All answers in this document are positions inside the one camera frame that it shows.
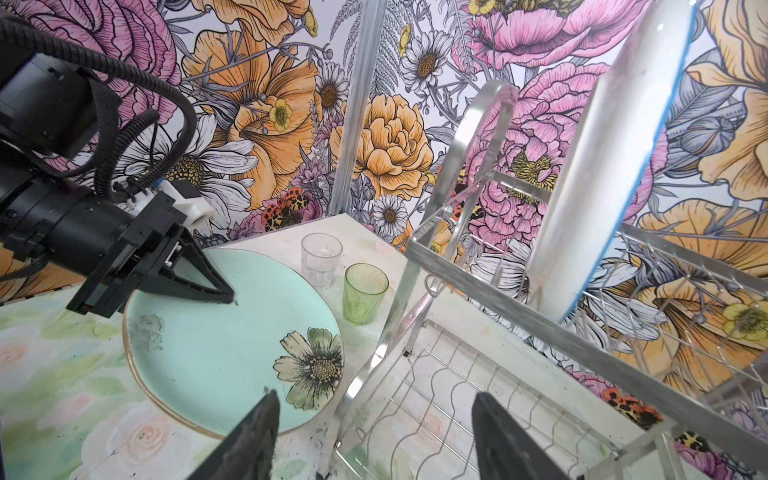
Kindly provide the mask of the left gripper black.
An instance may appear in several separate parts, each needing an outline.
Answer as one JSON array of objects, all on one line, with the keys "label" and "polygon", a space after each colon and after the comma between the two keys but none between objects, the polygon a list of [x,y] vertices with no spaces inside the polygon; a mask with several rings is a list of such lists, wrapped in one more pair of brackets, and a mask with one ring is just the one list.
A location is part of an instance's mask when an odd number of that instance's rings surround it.
[{"label": "left gripper black", "polygon": [[134,291],[216,304],[234,289],[165,193],[133,216],[92,190],[30,170],[1,170],[1,244],[30,272],[54,264],[84,277],[68,308],[109,317]]}]

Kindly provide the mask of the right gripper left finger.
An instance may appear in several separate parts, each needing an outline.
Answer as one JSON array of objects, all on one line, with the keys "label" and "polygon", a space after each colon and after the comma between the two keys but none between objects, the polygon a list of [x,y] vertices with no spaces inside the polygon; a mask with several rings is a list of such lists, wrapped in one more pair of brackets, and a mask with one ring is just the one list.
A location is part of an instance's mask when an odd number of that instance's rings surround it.
[{"label": "right gripper left finger", "polygon": [[189,476],[189,480],[269,480],[280,402],[270,390]]}]

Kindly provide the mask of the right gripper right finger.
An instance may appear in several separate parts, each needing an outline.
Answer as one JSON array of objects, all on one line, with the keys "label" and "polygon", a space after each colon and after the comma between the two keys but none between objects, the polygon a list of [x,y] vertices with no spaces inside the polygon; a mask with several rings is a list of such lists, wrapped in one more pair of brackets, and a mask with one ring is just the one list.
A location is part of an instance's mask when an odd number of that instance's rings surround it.
[{"label": "right gripper right finger", "polygon": [[482,480],[567,478],[490,393],[475,396],[471,419]]}]

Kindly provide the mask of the mint green plate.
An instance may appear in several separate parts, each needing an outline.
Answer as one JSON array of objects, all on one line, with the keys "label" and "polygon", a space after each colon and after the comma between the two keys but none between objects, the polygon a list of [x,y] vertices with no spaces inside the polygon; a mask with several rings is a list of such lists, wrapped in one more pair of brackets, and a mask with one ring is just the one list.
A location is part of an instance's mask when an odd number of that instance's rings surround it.
[{"label": "mint green plate", "polygon": [[233,301],[135,292],[123,318],[134,378],[163,411],[210,437],[228,436],[270,392],[280,433],[304,426],[330,403],[344,372],[332,309],[275,259],[237,249],[206,255]]}]

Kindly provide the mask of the clear glass cup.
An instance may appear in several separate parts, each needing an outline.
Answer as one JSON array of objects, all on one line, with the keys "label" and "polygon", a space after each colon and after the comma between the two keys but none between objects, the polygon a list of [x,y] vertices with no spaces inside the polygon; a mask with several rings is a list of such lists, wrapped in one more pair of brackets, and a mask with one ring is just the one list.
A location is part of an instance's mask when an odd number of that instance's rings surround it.
[{"label": "clear glass cup", "polygon": [[333,283],[342,253],[343,245],[336,237],[310,233],[301,240],[300,274],[315,289],[325,290]]}]

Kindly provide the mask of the chrome two-tier dish rack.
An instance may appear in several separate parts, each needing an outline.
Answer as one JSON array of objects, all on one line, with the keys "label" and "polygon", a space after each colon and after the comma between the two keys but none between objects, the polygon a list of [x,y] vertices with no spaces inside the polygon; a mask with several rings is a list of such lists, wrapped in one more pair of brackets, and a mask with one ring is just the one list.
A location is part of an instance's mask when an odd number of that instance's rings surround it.
[{"label": "chrome two-tier dish rack", "polygon": [[492,188],[536,206],[549,191],[495,163],[517,98],[485,86],[460,123],[375,349],[335,413],[339,479],[476,479],[486,393],[570,479],[767,475],[764,214],[683,203],[588,231],[542,257],[472,233]]}]

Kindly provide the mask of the green tinted glass cup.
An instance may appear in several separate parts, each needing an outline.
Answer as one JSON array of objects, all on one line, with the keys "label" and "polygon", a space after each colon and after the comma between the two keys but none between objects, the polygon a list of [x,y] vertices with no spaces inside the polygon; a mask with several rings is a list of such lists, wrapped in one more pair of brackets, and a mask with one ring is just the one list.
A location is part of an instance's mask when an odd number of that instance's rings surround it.
[{"label": "green tinted glass cup", "polygon": [[354,325],[371,323],[388,289],[389,279],[380,268],[368,263],[349,266],[344,275],[344,319]]}]

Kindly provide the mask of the watermelon pattern plate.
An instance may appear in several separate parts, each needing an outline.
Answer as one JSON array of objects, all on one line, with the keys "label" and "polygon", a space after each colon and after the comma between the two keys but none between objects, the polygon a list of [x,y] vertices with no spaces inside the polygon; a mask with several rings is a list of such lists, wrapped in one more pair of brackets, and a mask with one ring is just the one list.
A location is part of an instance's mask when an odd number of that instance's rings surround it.
[{"label": "watermelon pattern plate", "polygon": [[586,289],[641,183],[697,10],[694,1],[653,2],[595,85],[527,266],[529,304],[553,323]]}]

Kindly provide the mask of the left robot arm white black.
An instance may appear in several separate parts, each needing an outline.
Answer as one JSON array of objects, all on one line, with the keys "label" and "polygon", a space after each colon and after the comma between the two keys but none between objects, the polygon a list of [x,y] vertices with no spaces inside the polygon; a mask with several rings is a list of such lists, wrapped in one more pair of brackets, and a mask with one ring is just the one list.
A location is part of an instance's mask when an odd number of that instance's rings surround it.
[{"label": "left robot arm white black", "polygon": [[[174,103],[183,128],[143,174],[113,179],[127,148],[159,120],[147,109],[119,117],[111,79]],[[174,87],[147,72],[1,15],[1,244],[20,264],[5,279],[57,265],[83,277],[69,303],[108,317],[144,291],[228,304],[233,289],[185,227],[171,196],[137,214],[122,209],[169,172],[191,145],[197,118]]]}]

